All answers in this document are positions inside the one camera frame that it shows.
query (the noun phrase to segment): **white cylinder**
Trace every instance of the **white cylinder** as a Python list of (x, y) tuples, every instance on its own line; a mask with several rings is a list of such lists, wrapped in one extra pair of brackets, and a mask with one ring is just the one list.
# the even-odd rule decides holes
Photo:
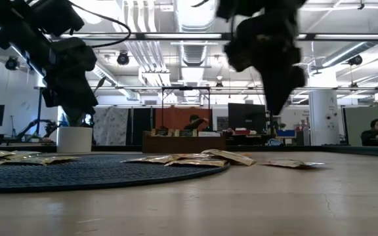
[(338, 105), (335, 90), (315, 90), (309, 95), (311, 144), (339, 144)]
[(93, 142), (93, 129), (86, 127), (59, 127), (56, 139), (58, 153), (89, 153)]

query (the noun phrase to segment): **person sitting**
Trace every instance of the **person sitting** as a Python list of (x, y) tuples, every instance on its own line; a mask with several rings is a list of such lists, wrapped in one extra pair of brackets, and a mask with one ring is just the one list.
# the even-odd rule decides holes
[(378, 119), (374, 119), (370, 123), (370, 130), (361, 133), (361, 141), (363, 146), (378, 146)]
[(198, 127), (202, 124), (202, 123), (208, 123), (209, 120), (208, 119), (205, 119), (205, 118), (200, 118), (199, 115), (191, 115), (189, 117), (189, 122), (190, 124), (189, 125), (186, 125), (184, 127), (184, 130), (194, 130), (194, 129), (198, 129)]

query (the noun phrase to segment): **blue round rug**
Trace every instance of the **blue round rug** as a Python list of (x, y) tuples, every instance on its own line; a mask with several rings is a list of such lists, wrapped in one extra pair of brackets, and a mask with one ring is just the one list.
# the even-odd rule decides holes
[(121, 163), (145, 155), (76, 155), (57, 165), (0, 165), (0, 193), (69, 191), (159, 184), (222, 172), (225, 167)]

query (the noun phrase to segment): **orange curtain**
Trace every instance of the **orange curtain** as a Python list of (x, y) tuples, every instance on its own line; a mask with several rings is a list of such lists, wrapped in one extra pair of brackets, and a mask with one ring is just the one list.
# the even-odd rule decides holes
[[(191, 115), (198, 115), (199, 118), (209, 119), (209, 110), (202, 108), (176, 108), (169, 107), (164, 108), (164, 127), (171, 129), (183, 130), (186, 125), (189, 125), (189, 118)], [(156, 128), (162, 126), (161, 108), (156, 109)], [(198, 130), (202, 130), (208, 126), (207, 123), (203, 123), (198, 127)]]

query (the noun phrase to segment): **white pillar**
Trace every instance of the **white pillar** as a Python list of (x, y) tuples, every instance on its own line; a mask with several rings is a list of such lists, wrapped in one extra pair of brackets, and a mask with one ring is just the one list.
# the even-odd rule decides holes
[(309, 95), (311, 144), (339, 144), (337, 94), (335, 90), (314, 90)]

